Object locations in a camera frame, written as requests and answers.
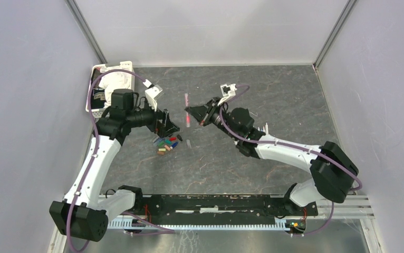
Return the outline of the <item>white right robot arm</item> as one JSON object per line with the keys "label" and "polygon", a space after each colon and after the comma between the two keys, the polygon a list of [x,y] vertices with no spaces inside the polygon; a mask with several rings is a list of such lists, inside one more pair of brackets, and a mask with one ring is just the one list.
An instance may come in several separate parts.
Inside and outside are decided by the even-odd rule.
{"label": "white right robot arm", "polygon": [[281,140],[256,128],[248,109],[228,111],[227,105],[218,104],[219,100],[213,98],[185,110],[201,126],[212,124],[226,133],[243,155],[282,162],[311,175],[309,180],[295,183],[286,192],[283,209],[289,215],[296,215],[309,203],[322,199],[343,203],[359,182],[358,168],[336,143],[308,145]]}

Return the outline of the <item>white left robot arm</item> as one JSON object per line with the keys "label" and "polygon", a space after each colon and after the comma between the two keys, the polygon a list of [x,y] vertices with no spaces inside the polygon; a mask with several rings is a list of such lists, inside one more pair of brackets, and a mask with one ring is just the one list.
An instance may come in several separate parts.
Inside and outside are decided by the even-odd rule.
{"label": "white left robot arm", "polygon": [[158,108],[161,94],[158,85],[146,89],[146,100],[139,108],[133,90],[112,92],[111,105],[93,123],[91,146],[73,186],[62,201],[53,201],[50,206],[49,213],[61,234],[98,242],[117,216],[125,211],[137,215],[143,210],[140,188],[120,186],[105,200],[99,195],[113,159],[133,128],[147,127],[160,138],[180,130],[170,120],[168,110]]}

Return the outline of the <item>clear pen cap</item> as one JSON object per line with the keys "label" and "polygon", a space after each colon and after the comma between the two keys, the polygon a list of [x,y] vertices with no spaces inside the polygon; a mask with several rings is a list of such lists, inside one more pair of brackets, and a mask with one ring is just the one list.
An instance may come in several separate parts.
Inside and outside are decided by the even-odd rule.
{"label": "clear pen cap", "polygon": [[192,146],[191,146],[191,142],[190,142],[190,140],[189,140],[189,139],[187,139],[187,140],[186,140],[186,143],[187,143],[187,147],[191,149],[191,148],[192,148]]}

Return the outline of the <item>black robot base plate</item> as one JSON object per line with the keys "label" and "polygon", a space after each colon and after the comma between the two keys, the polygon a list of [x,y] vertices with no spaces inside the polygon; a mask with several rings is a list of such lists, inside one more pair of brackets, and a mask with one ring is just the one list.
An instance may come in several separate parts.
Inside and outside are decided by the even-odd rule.
{"label": "black robot base plate", "polygon": [[298,207],[271,194],[152,194],[128,210],[155,225],[271,225],[279,218],[318,215],[315,202]]}

